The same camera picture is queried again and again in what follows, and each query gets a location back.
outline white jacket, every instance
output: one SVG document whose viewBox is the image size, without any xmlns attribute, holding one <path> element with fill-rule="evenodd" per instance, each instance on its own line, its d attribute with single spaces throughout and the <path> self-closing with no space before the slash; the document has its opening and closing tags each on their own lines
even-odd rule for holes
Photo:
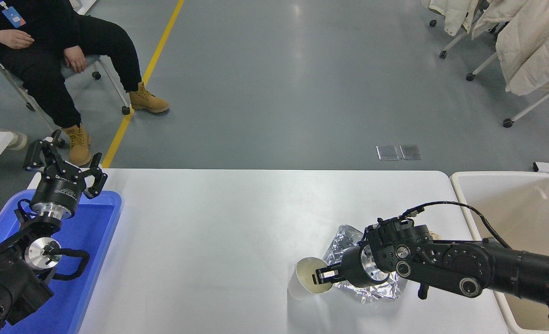
<svg viewBox="0 0 549 334">
<path fill-rule="evenodd" d="M 446 17 L 444 30 L 455 36 L 462 26 L 466 32 L 474 19 L 479 0 L 422 0 L 423 6 Z"/>
<path fill-rule="evenodd" d="M 495 48 L 506 91 L 549 90 L 549 0 L 527 0 L 500 32 Z"/>
<path fill-rule="evenodd" d="M 528 0 L 487 0 L 489 8 L 478 19 L 472 29 L 472 39 L 492 28 L 497 23 L 509 22 L 514 19 Z"/>
</svg>

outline lanyard badge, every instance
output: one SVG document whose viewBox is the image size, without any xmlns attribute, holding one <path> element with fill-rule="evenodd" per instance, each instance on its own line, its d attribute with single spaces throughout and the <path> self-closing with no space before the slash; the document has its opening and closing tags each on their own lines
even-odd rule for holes
<svg viewBox="0 0 549 334">
<path fill-rule="evenodd" d="M 4 7 L 2 13 L 8 19 L 8 21 L 13 24 L 15 28 L 25 25 L 25 19 L 20 16 L 20 14 L 16 11 L 16 9 L 14 9 L 13 6 L 6 6 L 6 3 L 3 0 L 0 1 L 0 6 Z"/>
</svg>

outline tan boot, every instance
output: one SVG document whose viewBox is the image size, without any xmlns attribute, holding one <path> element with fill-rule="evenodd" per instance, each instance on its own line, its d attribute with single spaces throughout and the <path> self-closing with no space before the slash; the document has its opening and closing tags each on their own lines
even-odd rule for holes
<svg viewBox="0 0 549 334">
<path fill-rule="evenodd" d="M 138 83 L 138 91 L 130 91 L 130 103 L 134 110 L 148 110 L 149 112 L 164 112 L 169 109 L 169 103 L 155 97 L 144 87 L 144 83 Z"/>
<path fill-rule="evenodd" d="M 90 136 L 81 123 L 81 126 L 74 125 L 70 128 L 62 129 L 66 135 L 70 138 L 70 158 L 68 161 L 77 165 L 78 167 L 83 167 L 87 165 L 92 159 L 92 154 L 88 149 L 90 145 Z"/>
</svg>

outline blue plastic tray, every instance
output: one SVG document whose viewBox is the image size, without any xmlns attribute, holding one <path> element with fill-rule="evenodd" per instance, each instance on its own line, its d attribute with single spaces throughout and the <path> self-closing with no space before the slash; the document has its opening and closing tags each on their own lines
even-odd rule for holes
<svg viewBox="0 0 549 334">
<path fill-rule="evenodd" d="M 31 199 L 34 190 L 14 195 L 0 212 L 0 243 L 19 229 L 14 210 L 20 199 Z M 49 287 L 54 292 L 35 313 L 15 326 L 6 324 L 2 334 L 75 334 L 78 332 L 90 295 L 95 287 L 103 259 L 117 226 L 122 199 L 119 194 L 103 191 L 94 199 L 81 198 L 74 217 L 62 221 L 62 230 L 52 235 L 63 248 L 82 249 L 90 254 L 83 275 L 73 281 L 53 280 Z M 58 273 L 71 274 L 79 258 L 62 256 Z"/>
</svg>

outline white paper cup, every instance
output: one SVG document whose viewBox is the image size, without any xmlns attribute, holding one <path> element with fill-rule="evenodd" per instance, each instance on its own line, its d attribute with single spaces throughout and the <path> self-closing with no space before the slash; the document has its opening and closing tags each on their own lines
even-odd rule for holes
<svg viewBox="0 0 549 334">
<path fill-rule="evenodd" d="M 323 294 L 330 290 L 332 283 L 314 284 L 312 277 L 316 269 L 327 266 L 321 258 L 317 257 L 306 257 L 297 262 L 287 288 L 289 295 L 296 300 L 305 300 L 310 296 Z"/>
</svg>

